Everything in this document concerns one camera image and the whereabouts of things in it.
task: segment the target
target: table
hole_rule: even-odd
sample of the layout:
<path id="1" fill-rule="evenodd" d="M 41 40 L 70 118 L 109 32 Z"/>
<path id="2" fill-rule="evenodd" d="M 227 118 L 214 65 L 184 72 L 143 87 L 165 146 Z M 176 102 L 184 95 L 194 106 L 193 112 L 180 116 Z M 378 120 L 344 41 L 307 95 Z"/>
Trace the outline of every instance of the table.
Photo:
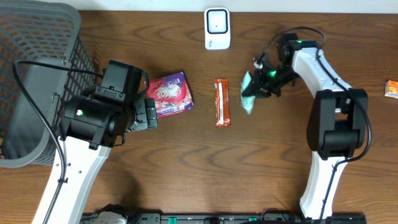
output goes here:
<path id="1" fill-rule="evenodd" d="M 373 14 L 231 13 L 231 47 L 203 44 L 203 13 L 81 11 L 81 37 L 98 69 L 111 59 L 160 78 L 184 71 L 193 108 L 130 133 L 100 170 L 85 212 L 109 203 L 137 212 L 260 213 L 296 211 L 311 151 L 305 130 L 312 96 L 302 80 L 280 98 L 240 105 L 239 84 L 252 58 L 276 33 L 310 26 L 328 35 L 325 55 L 346 82 L 369 95 L 373 144 L 340 179 L 334 212 L 363 212 L 369 223 L 397 223 L 398 100 L 384 82 L 398 80 L 398 17 Z M 299 31 L 301 39 L 319 39 Z M 270 60 L 277 63 L 275 45 Z M 229 78 L 232 125 L 215 128 L 214 78 Z M 51 167 L 0 169 L 0 223 L 30 223 Z"/>

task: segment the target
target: white background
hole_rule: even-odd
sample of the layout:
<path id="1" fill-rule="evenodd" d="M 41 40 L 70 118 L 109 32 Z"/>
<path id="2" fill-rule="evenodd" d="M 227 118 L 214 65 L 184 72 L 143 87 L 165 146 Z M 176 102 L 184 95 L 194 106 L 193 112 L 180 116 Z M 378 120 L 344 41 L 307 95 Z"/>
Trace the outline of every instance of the white background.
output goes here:
<path id="1" fill-rule="evenodd" d="M 44 0 L 79 10 L 398 13 L 398 0 Z"/>

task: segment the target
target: wooden table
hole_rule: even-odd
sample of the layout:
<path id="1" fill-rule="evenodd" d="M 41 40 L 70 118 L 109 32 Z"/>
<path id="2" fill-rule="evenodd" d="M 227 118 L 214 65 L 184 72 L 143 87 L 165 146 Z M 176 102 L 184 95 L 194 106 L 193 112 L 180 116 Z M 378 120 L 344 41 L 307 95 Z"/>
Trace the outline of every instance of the wooden table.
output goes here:
<path id="1" fill-rule="evenodd" d="M 333 211 L 363 212 L 368 223 L 398 222 L 398 100 L 383 96 L 384 82 L 398 80 L 397 16 L 231 13 L 231 47 L 209 51 L 201 12 L 80 13 L 81 36 L 98 68 L 114 59 L 151 78 L 184 71 L 195 103 L 160 119 L 157 129 L 128 134 L 99 172 L 86 212 L 109 203 L 164 213 L 298 210 L 311 164 L 305 130 L 312 96 L 298 80 L 283 87 L 280 98 L 257 100 L 249 116 L 239 84 L 274 34 L 310 26 L 327 33 L 325 55 L 337 73 L 367 91 L 373 125 L 371 150 L 347 166 Z M 318 38 L 307 31 L 299 36 Z M 276 63 L 275 45 L 268 53 Z M 213 79 L 224 77 L 232 125 L 215 128 Z M 0 223 L 32 221 L 50 169 L 0 169 Z"/>

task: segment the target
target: small package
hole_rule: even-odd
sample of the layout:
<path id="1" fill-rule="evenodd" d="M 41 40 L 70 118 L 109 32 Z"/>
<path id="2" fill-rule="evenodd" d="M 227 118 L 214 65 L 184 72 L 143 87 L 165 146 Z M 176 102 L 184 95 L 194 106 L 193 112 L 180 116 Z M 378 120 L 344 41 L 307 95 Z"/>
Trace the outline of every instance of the small package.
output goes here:
<path id="1" fill-rule="evenodd" d="M 228 79 L 214 79 L 216 88 L 216 127 L 227 127 L 231 125 L 228 105 Z"/>
<path id="2" fill-rule="evenodd" d="M 158 118 L 181 113 L 193 106 L 192 96 L 183 72 L 151 80 L 147 95 L 155 99 Z"/>
<path id="3" fill-rule="evenodd" d="M 398 82 L 388 80 L 386 82 L 386 89 L 384 96 L 389 96 L 398 99 Z"/>

